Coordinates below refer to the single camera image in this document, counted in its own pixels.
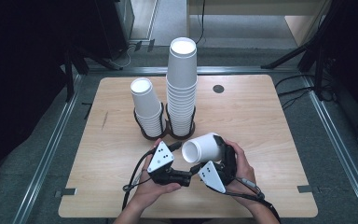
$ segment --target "light wood tabletop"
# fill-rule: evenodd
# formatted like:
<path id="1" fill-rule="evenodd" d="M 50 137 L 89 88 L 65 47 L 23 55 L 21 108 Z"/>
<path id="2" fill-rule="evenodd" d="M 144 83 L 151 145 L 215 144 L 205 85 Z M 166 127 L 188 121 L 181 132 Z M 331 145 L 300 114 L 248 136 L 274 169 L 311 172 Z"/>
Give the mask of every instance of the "light wood tabletop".
<path id="1" fill-rule="evenodd" d="M 117 217 L 124 185 L 153 141 L 143 138 L 133 117 L 130 84 L 136 77 L 104 78 L 97 90 L 66 187 L 61 217 Z M 149 77 L 158 98 L 166 103 L 166 78 Z M 213 86 L 224 87 L 222 93 Z M 257 185 L 281 217 L 315 217 L 311 192 L 297 186 L 308 180 L 272 80 L 267 75 L 199 76 L 196 131 L 190 138 L 218 133 L 237 142 L 255 168 Z M 177 140 L 166 136 L 169 145 Z M 172 168 L 188 171 L 180 149 Z M 142 217 L 251 217 L 231 197 L 207 189 L 198 175 L 190 186 L 162 195 Z"/>

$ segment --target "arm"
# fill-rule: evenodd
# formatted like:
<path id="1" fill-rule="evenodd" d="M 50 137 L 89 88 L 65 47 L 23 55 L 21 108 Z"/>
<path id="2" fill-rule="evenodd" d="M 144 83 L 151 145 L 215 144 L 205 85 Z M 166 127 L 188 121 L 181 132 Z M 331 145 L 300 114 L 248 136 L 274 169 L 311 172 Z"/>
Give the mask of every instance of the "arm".
<path id="1" fill-rule="evenodd" d="M 235 154 L 237 155 L 237 177 L 246 178 L 255 183 L 255 170 L 247 161 L 243 149 L 240 148 L 237 143 L 228 140 L 226 140 L 226 143 L 234 148 Z M 227 189 L 234 193 L 255 195 L 250 189 L 238 181 L 231 182 L 227 185 Z M 279 223 L 271 211 L 263 204 L 240 197 L 233 198 L 252 213 L 257 223 Z"/>
<path id="2" fill-rule="evenodd" d="M 157 140 L 153 147 L 156 147 L 161 139 Z M 171 193 L 173 191 L 178 190 L 181 186 L 177 183 L 171 183 L 168 185 L 159 185 L 155 184 L 153 180 L 149 179 L 150 176 L 147 173 L 147 167 L 149 166 L 150 161 L 152 160 L 152 155 L 146 157 L 144 167 L 142 168 L 141 178 L 139 179 L 139 183 L 143 184 L 139 185 L 135 191 L 135 194 L 121 212 L 121 214 L 116 218 L 114 223 L 117 224 L 132 224 L 138 223 L 139 218 L 143 211 L 153 204 L 158 197 L 164 193 Z"/>

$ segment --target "person's left hand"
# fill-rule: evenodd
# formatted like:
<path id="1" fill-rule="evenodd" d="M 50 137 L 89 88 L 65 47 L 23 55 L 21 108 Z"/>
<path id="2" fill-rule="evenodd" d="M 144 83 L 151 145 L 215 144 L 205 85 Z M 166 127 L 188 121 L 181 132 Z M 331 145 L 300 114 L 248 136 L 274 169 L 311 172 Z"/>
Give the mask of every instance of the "person's left hand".
<path id="1" fill-rule="evenodd" d="M 161 142 L 161 139 L 157 140 L 153 145 L 153 148 L 158 146 Z M 150 175 L 147 172 L 147 167 L 152 160 L 152 155 L 148 155 L 145 159 L 144 167 L 142 168 L 141 178 L 139 179 L 139 183 L 143 183 L 139 185 L 133 195 L 130 203 L 135 203 L 136 206 L 139 206 L 140 209 L 146 209 L 146 207 L 150 206 L 153 202 L 155 202 L 158 197 L 165 193 L 171 193 L 181 188 L 178 183 L 171 183 L 168 185 L 160 185 L 156 184 L 152 179 L 150 179 Z"/>

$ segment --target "gray floor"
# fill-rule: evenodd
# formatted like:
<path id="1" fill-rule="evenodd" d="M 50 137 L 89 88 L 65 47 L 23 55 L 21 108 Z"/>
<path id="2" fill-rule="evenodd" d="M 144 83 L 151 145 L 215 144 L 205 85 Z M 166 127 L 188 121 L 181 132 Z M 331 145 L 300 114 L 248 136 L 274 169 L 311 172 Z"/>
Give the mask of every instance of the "gray floor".
<path id="1" fill-rule="evenodd" d="M 265 21 L 260 22 L 263 24 L 260 27 L 267 26 Z M 206 43 L 213 42 L 212 37 L 208 35 L 205 37 Z M 167 46 L 162 42 L 163 38 L 156 36 L 155 38 L 156 41 L 161 40 L 160 45 Z M 258 39 L 257 41 L 260 43 L 264 42 L 264 46 L 271 44 L 267 38 L 259 39 L 256 37 L 255 39 Z M 248 66 L 248 68 L 254 69 L 260 64 L 270 63 L 280 58 L 293 48 L 290 45 L 283 46 L 285 47 L 271 46 L 264 49 L 255 45 L 253 47 L 240 45 L 236 48 L 232 46 L 214 48 L 204 45 L 198 48 L 198 66 Z M 131 72 L 127 71 L 133 71 L 137 67 L 167 66 L 168 52 L 168 48 L 158 46 L 154 47 L 151 52 L 148 52 L 147 48 L 142 48 L 136 52 L 131 49 L 129 50 L 131 63 L 121 72 L 107 71 L 95 63 L 90 65 L 91 71 L 88 76 L 83 77 L 74 110 L 64 129 L 27 223 L 106 223 L 106 221 L 112 221 L 112 219 L 106 220 L 105 218 L 61 218 L 58 216 L 61 198 L 55 197 L 55 193 L 66 185 L 87 121 L 85 119 L 89 110 L 87 104 L 92 103 L 99 81 L 103 77 L 128 76 Z M 300 56 L 283 66 L 294 69 L 299 59 Z M 128 61 L 129 58 L 123 55 L 116 63 L 126 64 Z M 258 71 L 270 74 L 275 83 L 284 77 L 298 75 L 298 72 Z M 304 81 L 301 78 L 295 78 L 283 82 L 277 88 L 277 92 L 290 91 L 300 87 L 304 87 Z M 39 121 L 32 136 L 13 150 L 0 169 L 0 223 L 11 223 L 18 212 L 21 200 L 65 106 L 65 92 L 66 90 L 62 90 Z M 297 95 L 284 96 L 281 101 L 284 103 Z M 358 167 L 358 145 L 351 125 L 346 120 L 339 105 L 334 102 L 326 102 L 325 104 Z M 284 113 L 307 178 L 315 189 L 314 198 L 318 205 L 319 214 L 314 218 L 284 218 L 282 223 L 358 223 L 358 198 L 310 97 L 306 94 L 296 100 L 291 107 L 284 110 Z M 237 221 L 240 223 L 246 220 L 235 220 L 236 223 Z M 222 220 L 222 223 L 234 223 L 234 220 Z"/>

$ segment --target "tall stack of cups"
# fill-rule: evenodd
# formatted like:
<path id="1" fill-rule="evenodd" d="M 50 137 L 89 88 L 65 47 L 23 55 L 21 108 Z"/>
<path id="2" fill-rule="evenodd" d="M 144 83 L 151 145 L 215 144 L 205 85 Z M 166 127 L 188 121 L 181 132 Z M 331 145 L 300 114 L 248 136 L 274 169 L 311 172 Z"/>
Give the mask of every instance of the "tall stack of cups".
<path id="1" fill-rule="evenodd" d="M 174 136 L 187 136 L 194 128 L 197 81 L 196 43 L 185 37 L 174 39 L 167 71 L 167 113 Z"/>
<path id="2" fill-rule="evenodd" d="M 134 116 L 141 130 L 149 138 L 164 134 L 166 121 L 163 105 L 153 89 L 152 82 L 145 77 L 139 77 L 131 83 L 132 99 L 135 105 Z"/>

